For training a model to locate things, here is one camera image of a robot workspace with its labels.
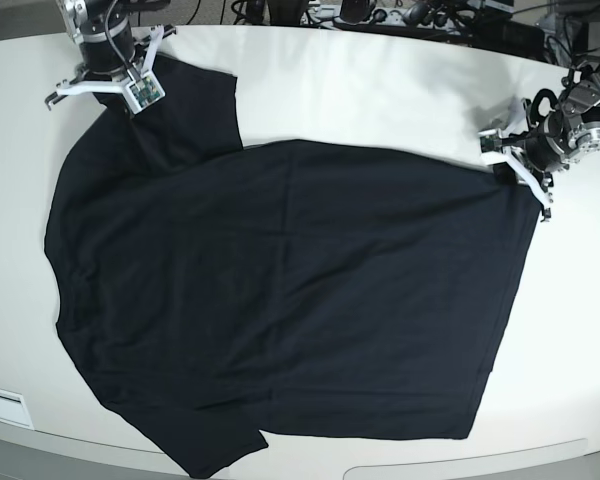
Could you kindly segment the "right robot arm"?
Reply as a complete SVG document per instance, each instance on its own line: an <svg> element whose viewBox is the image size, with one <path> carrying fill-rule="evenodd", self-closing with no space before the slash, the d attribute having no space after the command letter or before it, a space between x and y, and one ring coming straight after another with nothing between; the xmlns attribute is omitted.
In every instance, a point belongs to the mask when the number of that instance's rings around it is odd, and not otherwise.
<svg viewBox="0 0 600 480"><path fill-rule="evenodd" d="M80 80L90 74L115 79L126 73L137 81L140 70L135 65L136 40L130 17L163 10L171 2L66 0L56 4L67 34L82 56L76 68Z"/></svg>

